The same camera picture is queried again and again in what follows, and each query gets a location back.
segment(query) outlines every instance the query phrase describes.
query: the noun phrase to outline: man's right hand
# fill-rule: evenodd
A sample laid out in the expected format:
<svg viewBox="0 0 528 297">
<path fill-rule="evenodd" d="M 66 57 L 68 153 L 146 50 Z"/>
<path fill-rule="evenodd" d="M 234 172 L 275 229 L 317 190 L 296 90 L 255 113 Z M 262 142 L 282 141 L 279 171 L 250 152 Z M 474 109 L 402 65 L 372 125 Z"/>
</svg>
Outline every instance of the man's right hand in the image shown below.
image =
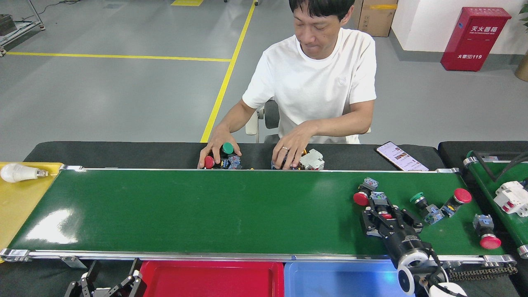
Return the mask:
<svg viewBox="0 0 528 297">
<path fill-rule="evenodd" d="M 229 130 L 227 128 L 224 128 L 220 124 L 213 130 L 213 133 L 211 135 L 209 142 L 200 151 L 200 159 L 198 161 L 197 168 L 198 169 L 204 168 L 205 156 L 207 156 L 210 152 L 213 152 L 214 163 L 219 164 L 220 163 L 220 147 L 226 142 L 229 142 L 233 145 L 233 150 L 235 154 L 237 154 L 238 156 L 242 155 L 242 152 L 240 152 L 238 143 L 234 139 L 233 135 L 229 133 Z"/>
</svg>

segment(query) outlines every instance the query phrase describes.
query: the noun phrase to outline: white t-shirt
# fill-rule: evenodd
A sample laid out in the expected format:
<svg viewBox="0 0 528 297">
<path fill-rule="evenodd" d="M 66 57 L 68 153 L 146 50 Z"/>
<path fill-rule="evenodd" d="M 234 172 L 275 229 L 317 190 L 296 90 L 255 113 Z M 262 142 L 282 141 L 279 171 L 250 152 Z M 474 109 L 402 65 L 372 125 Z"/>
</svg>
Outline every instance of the white t-shirt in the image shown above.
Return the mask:
<svg viewBox="0 0 528 297">
<path fill-rule="evenodd" d="M 242 100 L 259 108 L 269 99 L 279 106 L 279 137 L 306 120 L 334 118 L 350 104 L 376 99 L 376 55 L 370 35 L 341 28 L 325 59 L 305 55 L 294 36 L 262 53 Z M 313 136 L 311 143 L 359 143 L 357 135 Z"/>
</svg>

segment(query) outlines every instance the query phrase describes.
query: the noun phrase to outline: light bulb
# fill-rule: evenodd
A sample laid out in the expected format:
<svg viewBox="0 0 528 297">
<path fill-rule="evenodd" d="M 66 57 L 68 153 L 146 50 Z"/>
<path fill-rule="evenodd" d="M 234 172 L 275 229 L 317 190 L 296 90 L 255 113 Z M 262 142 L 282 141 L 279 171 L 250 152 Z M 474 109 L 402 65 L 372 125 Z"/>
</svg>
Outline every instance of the light bulb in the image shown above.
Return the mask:
<svg viewBox="0 0 528 297">
<path fill-rule="evenodd" d="M 47 177 L 48 172 L 46 170 L 28 167 L 18 163 L 10 163 L 0 170 L 0 175 L 6 182 L 18 182 Z"/>
</svg>

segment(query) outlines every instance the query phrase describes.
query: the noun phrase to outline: red push button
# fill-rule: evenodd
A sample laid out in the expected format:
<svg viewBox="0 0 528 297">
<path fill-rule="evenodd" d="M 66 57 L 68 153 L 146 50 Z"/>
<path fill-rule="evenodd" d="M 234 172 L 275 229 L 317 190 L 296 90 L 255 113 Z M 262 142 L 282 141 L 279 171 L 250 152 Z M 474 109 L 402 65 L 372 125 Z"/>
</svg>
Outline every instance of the red push button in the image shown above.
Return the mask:
<svg viewBox="0 0 528 297">
<path fill-rule="evenodd" d="M 485 249 L 494 249 L 501 246 L 501 240 L 495 236 L 485 236 L 480 240 L 480 246 Z"/>
<path fill-rule="evenodd" d="M 354 194 L 354 202 L 361 206 L 369 205 L 369 198 L 363 192 Z"/>
<path fill-rule="evenodd" d="M 465 189 L 456 189 L 455 190 L 455 199 L 460 203 L 470 203 L 471 194 Z"/>
<path fill-rule="evenodd" d="M 205 156 L 204 160 L 205 168 L 211 169 L 214 166 L 214 158 L 211 156 Z"/>
</svg>

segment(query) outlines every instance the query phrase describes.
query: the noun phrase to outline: yellow tray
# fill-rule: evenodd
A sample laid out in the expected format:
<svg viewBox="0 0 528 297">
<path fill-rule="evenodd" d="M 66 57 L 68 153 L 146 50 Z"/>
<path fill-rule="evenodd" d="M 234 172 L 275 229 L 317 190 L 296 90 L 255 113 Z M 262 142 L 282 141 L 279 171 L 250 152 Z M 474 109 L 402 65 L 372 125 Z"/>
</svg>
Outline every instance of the yellow tray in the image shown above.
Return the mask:
<svg viewBox="0 0 528 297">
<path fill-rule="evenodd" d="M 0 162 L 0 170 L 9 163 L 12 162 Z M 9 245 L 63 165 L 62 163 L 17 163 L 47 170 L 50 175 L 17 183 L 0 179 L 0 250 Z"/>
</svg>

